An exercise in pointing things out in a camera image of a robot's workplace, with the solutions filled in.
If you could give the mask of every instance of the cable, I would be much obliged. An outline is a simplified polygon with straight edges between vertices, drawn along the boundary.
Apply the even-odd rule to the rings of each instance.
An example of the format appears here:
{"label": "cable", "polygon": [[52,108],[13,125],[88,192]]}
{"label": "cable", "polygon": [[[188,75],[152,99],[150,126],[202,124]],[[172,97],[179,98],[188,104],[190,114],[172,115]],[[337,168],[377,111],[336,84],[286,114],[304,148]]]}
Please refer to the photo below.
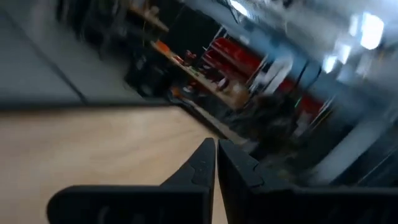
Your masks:
{"label": "cable", "polygon": [[[146,20],[144,21],[144,25],[142,26],[142,33],[145,34],[145,24],[146,24]],[[142,35],[142,46],[145,47],[145,38],[144,35]]]}
{"label": "cable", "polygon": [[332,108],[313,126],[313,128],[311,128],[311,131],[315,130],[315,128],[317,128],[319,126],[319,124],[321,124],[321,122],[323,120],[325,120],[330,115],[331,112],[332,112]]}
{"label": "cable", "polygon": [[318,80],[319,76],[321,75],[321,72],[322,72],[322,68],[319,67],[317,76],[316,76],[316,77],[310,82],[310,84],[308,84],[308,86],[304,89],[304,93],[307,92],[307,91],[309,91],[309,89],[311,88],[311,86]]}
{"label": "cable", "polygon": [[305,69],[307,68],[308,64],[309,64],[309,61],[306,61],[305,64],[304,64],[303,69],[302,69],[301,72],[300,72],[300,75],[299,75],[298,78],[297,78],[296,83],[294,84],[294,86],[292,87],[292,89],[289,91],[288,95],[290,95],[290,94],[298,87],[298,85],[299,85],[299,83],[300,83],[300,80],[301,80],[301,78],[303,77],[304,71],[305,71]]}

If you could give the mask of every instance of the wooden board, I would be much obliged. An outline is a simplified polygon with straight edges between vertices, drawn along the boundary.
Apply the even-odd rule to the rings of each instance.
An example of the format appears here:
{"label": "wooden board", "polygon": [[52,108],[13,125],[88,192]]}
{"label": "wooden board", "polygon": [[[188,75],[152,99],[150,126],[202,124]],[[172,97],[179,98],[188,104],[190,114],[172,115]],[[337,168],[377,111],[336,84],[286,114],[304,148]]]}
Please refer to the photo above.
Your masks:
{"label": "wooden board", "polygon": [[[0,114],[0,222],[47,223],[76,184],[158,185],[214,134],[180,108]],[[226,223],[216,177],[213,223]]]}

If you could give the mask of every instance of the concrete floor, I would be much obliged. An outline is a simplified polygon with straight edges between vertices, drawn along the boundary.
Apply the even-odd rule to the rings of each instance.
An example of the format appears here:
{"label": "concrete floor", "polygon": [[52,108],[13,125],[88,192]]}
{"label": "concrete floor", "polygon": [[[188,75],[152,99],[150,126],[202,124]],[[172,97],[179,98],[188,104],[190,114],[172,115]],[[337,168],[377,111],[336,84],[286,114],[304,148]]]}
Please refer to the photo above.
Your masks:
{"label": "concrete floor", "polygon": [[55,20],[55,0],[0,1],[0,101],[134,101],[124,82],[128,58],[101,61]]}

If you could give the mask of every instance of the ceiling light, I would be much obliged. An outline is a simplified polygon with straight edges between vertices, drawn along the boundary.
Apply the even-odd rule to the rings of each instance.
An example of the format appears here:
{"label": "ceiling light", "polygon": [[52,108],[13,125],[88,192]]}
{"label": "ceiling light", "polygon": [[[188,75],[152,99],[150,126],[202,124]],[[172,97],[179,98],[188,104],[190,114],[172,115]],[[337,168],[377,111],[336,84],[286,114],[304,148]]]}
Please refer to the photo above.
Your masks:
{"label": "ceiling light", "polygon": [[358,15],[351,16],[348,32],[353,37],[355,37],[356,34],[358,33],[358,22],[359,22],[359,16]]}
{"label": "ceiling light", "polygon": [[380,44],[383,30],[383,21],[377,16],[365,12],[361,26],[361,45],[368,50],[375,49]]}
{"label": "ceiling light", "polygon": [[243,7],[243,6],[241,5],[241,3],[239,3],[239,2],[237,2],[237,1],[235,1],[235,0],[230,0],[230,2],[231,2],[231,5],[232,5],[236,10],[238,10],[238,12],[240,12],[242,15],[244,15],[244,16],[249,16],[248,10],[245,9],[245,7]]}
{"label": "ceiling light", "polygon": [[338,60],[343,64],[347,63],[349,53],[351,52],[352,47],[346,44],[341,44],[339,49],[339,57]]}
{"label": "ceiling light", "polygon": [[326,73],[330,73],[331,71],[333,71],[336,61],[337,61],[337,56],[334,55],[326,56],[325,59],[323,60],[322,69]]}

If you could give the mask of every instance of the workbench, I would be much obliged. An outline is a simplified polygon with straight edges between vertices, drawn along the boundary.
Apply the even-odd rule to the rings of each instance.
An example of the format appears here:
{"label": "workbench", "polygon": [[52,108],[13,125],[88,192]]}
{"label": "workbench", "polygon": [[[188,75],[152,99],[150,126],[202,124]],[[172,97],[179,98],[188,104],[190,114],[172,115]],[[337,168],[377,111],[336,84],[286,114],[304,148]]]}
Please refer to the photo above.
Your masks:
{"label": "workbench", "polygon": [[216,90],[217,85],[215,83],[212,83],[209,80],[207,80],[203,74],[201,74],[198,71],[195,71],[193,68],[182,65],[180,62],[178,62],[178,60],[175,59],[176,55],[173,52],[171,51],[164,52],[154,42],[151,42],[150,44],[156,51],[167,57],[174,65],[181,68],[190,78],[196,80],[199,84],[201,84],[203,87],[209,90],[213,95],[217,96],[221,101],[227,104],[231,109],[236,110],[242,108],[244,103],[247,101],[247,100],[243,101],[238,100],[237,98],[229,94],[226,94],[223,91]]}
{"label": "workbench", "polygon": [[[47,223],[46,205],[71,185],[159,185],[205,138],[179,107],[0,113],[0,222]],[[226,223],[216,174],[213,223]]]}

